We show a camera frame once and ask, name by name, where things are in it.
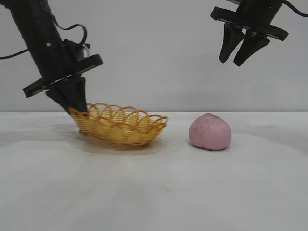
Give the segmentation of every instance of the white backdrop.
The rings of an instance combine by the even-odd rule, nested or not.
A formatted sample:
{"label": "white backdrop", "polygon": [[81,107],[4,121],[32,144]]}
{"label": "white backdrop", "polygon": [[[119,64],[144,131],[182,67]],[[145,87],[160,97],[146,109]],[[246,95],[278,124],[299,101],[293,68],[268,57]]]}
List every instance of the white backdrop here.
{"label": "white backdrop", "polygon": [[[218,60],[223,23],[210,18],[224,0],[49,0],[62,26],[82,23],[92,54],[105,64],[85,74],[88,102],[151,111],[308,110],[308,19],[283,6],[273,24],[290,32],[271,39],[242,67]],[[308,1],[292,0],[308,12]],[[0,8],[0,55],[25,48],[8,10]],[[81,39],[79,29],[61,32]],[[22,88],[40,75],[29,54],[0,61],[0,111],[61,111]]]}

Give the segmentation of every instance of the white tabletop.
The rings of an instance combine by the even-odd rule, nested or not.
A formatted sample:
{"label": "white tabletop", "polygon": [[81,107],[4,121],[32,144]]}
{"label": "white tabletop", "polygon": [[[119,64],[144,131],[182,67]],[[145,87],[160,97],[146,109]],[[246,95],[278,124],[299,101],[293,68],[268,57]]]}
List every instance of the white tabletop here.
{"label": "white tabletop", "polygon": [[0,114],[0,231],[307,231],[308,113],[216,113],[229,149],[163,113],[150,146],[82,137],[64,113]]}

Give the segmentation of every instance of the wire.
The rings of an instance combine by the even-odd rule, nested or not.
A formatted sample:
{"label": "wire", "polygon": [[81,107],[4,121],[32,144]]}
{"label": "wire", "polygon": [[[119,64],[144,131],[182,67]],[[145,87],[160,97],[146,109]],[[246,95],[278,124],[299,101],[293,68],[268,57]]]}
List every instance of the wire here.
{"label": "wire", "polygon": [[306,18],[308,18],[308,14],[307,13],[303,13],[303,12],[301,12],[298,8],[296,8],[292,3],[290,3],[289,1],[283,1],[283,3],[285,4],[285,5],[287,5],[288,7],[290,7],[291,8],[291,10],[292,11],[294,11],[296,14],[298,14],[298,15],[300,15],[300,16],[302,16],[302,17],[306,17]]}
{"label": "wire", "polygon": [[43,10],[49,14],[49,16],[52,18],[53,22],[55,23],[55,25],[60,28],[61,30],[72,30],[78,26],[80,26],[82,29],[83,29],[83,38],[81,40],[81,42],[78,44],[79,46],[83,46],[87,40],[87,37],[88,37],[88,31],[87,31],[87,28],[82,25],[82,24],[74,24],[68,28],[63,28],[59,25],[59,23],[57,22],[56,20],[56,17],[51,13],[51,10],[49,8],[49,5],[47,4],[47,1],[46,0],[41,0],[41,6],[43,7]]}
{"label": "wire", "polygon": [[26,52],[28,52],[28,51],[29,51],[29,49],[25,49],[25,50],[23,50],[23,51],[20,51],[20,52],[18,52],[18,53],[15,53],[15,54],[11,54],[11,55],[8,55],[8,56],[0,57],[0,60],[10,59],[10,58],[16,57],[16,56],[18,56],[18,55],[20,55],[20,54],[26,53]]}
{"label": "wire", "polygon": [[70,26],[70,27],[68,27],[68,28],[63,28],[63,27],[59,26],[59,24],[58,24],[58,22],[57,22],[55,16],[54,16],[54,15],[51,15],[51,16],[52,16],[52,18],[53,18],[53,22],[54,22],[54,23],[56,24],[56,26],[59,27],[61,30],[72,30],[72,29],[74,29],[74,28],[80,26],[80,27],[83,29],[83,38],[82,38],[81,42],[80,42],[78,45],[79,45],[79,46],[82,46],[82,45],[85,44],[85,42],[87,41],[87,37],[88,37],[88,31],[87,31],[87,29],[86,29],[86,27],[85,27],[84,25],[82,25],[82,24],[74,24],[74,25],[72,25],[72,26]]}

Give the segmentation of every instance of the orange woven basket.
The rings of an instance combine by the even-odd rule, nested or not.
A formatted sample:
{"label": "orange woven basket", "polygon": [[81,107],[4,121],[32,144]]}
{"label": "orange woven basket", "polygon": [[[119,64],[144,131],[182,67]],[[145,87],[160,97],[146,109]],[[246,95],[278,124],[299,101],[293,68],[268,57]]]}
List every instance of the orange woven basket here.
{"label": "orange woven basket", "polygon": [[88,112],[70,108],[85,136],[141,146],[152,142],[166,127],[168,117],[150,115],[134,107],[88,103]]}

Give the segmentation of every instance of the peach-shaped bun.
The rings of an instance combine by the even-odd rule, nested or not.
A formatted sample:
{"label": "peach-shaped bun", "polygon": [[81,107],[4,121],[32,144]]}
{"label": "peach-shaped bun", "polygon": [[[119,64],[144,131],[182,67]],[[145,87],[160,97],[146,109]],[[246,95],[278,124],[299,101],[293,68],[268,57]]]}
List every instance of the peach-shaped bun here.
{"label": "peach-shaped bun", "polygon": [[197,118],[189,128],[189,139],[199,148],[223,150],[230,146],[231,138],[231,128],[227,122],[211,113]]}

